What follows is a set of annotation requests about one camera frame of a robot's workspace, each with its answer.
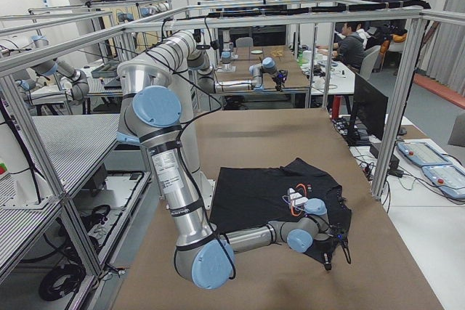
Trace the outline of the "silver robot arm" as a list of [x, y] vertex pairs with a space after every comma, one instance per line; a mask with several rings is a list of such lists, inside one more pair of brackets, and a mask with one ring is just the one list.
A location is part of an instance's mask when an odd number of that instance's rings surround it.
[[263, 49], [254, 47], [251, 37], [230, 41], [229, 32], [223, 32], [223, 49], [220, 64], [210, 73], [198, 75], [198, 84], [212, 94], [265, 90], [265, 76], [269, 76], [276, 91], [286, 85], [288, 71], [281, 70], [275, 57], [267, 56]]
[[149, 152], [178, 231], [174, 268], [180, 277], [207, 290], [235, 278], [237, 253], [273, 243], [306, 253], [312, 246], [332, 248], [346, 240], [318, 198], [305, 200], [303, 217], [293, 221], [272, 220], [225, 234], [209, 221], [201, 189], [182, 151], [182, 133], [195, 116], [191, 108], [183, 107], [181, 89], [172, 85], [185, 69], [209, 66], [209, 56], [197, 47], [193, 33], [181, 30], [117, 69], [123, 91], [117, 138]]

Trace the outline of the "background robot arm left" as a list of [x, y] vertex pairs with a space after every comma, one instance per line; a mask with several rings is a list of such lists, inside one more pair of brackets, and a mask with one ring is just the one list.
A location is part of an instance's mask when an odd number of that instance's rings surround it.
[[29, 105], [45, 105], [63, 102], [83, 102], [89, 93], [89, 84], [84, 71], [75, 69], [63, 60], [47, 60], [31, 66], [40, 77], [59, 75], [60, 82], [39, 90], [36, 82], [24, 71], [14, 78], [20, 96]]

